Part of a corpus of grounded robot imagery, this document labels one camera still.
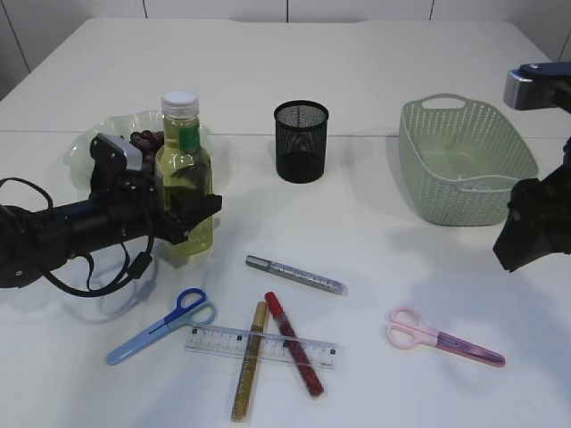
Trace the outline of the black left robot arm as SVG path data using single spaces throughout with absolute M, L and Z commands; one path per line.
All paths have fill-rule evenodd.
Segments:
M 31 212 L 20 207 L 1 208 L 1 286 L 23 288 L 43 277 L 60 290 L 78 297 L 102 297 L 138 279 L 150 266 L 155 240 L 182 243 L 199 223 L 219 212 L 222 198 L 216 194 L 179 189 L 173 210 L 158 201 L 153 177 L 126 174 L 105 182 L 96 180 L 89 197 L 59 207 L 38 185 L 47 206 Z M 69 260 L 82 257 L 90 266 L 92 254 L 113 245 L 146 237 L 145 249 L 126 257 L 120 272 L 106 286 L 75 289 L 59 280 L 54 271 Z

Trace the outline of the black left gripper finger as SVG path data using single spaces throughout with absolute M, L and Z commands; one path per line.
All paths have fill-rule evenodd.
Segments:
M 189 187 L 169 187 L 170 215 L 190 232 L 222 209 L 222 196 Z

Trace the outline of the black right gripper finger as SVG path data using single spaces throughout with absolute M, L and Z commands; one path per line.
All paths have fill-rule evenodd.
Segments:
M 509 214 L 492 249 L 501 266 L 509 272 L 514 272 L 550 255 L 551 235 L 550 222 L 530 222 Z

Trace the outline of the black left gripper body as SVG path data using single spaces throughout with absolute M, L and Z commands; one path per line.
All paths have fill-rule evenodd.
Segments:
M 180 210 L 160 206 L 153 178 L 144 173 L 94 173 L 88 200 L 95 213 L 88 216 L 95 234 L 108 245 L 138 237 L 182 243 L 187 222 Z

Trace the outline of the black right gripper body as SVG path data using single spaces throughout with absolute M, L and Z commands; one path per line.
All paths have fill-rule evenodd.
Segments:
M 552 224 L 552 253 L 570 253 L 570 143 L 562 165 L 546 178 L 519 181 L 511 191 L 509 214 L 530 222 Z

